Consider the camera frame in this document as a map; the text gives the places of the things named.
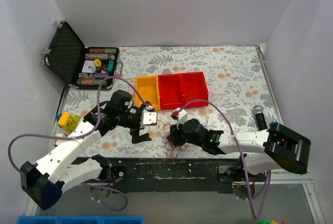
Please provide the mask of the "yellow plastic bin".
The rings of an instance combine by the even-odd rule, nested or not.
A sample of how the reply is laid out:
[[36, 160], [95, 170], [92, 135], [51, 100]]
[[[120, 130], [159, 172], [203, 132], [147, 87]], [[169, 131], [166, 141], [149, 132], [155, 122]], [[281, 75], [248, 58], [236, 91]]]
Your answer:
[[151, 103], [155, 111], [161, 110], [158, 76], [136, 77], [135, 88], [144, 101]]

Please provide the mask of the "red plastic bin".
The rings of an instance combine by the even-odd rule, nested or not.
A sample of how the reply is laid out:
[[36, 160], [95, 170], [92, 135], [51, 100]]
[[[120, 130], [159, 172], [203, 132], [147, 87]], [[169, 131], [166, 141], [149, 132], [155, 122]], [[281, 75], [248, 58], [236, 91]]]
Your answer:
[[183, 105], [195, 99], [209, 99], [209, 91], [203, 72], [181, 73]]
[[180, 74], [158, 75], [158, 85], [161, 110], [176, 109], [182, 106], [183, 96]]

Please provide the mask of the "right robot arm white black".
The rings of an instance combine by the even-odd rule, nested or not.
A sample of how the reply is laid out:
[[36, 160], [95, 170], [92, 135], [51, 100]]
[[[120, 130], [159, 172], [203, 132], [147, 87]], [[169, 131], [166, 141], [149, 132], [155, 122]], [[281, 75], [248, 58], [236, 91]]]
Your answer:
[[199, 146], [211, 155], [242, 152], [241, 161], [245, 163], [235, 168], [241, 181], [268, 170], [283, 169], [298, 175], [308, 171], [311, 141], [278, 122], [272, 122], [267, 130], [233, 136], [222, 130], [208, 130], [191, 119], [172, 125], [167, 140], [175, 146]]

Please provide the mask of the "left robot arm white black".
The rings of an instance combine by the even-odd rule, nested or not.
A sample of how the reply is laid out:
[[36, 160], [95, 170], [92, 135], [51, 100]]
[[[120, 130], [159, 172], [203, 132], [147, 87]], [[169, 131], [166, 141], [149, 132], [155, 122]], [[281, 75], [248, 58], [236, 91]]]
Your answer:
[[78, 165], [73, 162], [93, 143], [117, 126], [128, 128], [132, 143], [151, 141], [140, 134], [145, 126], [157, 124], [157, 113], [150, 102], [130, 106], [130, 93], [117, 90], [108, 101], [94, 107], [69, 135], [35, 163], [25, 162], [20, 168], [21, 187], [42, 210], [55, 205], [62, 194], [89, 180], [108, 182], [112, 176], [110, 161], [94, 155]]

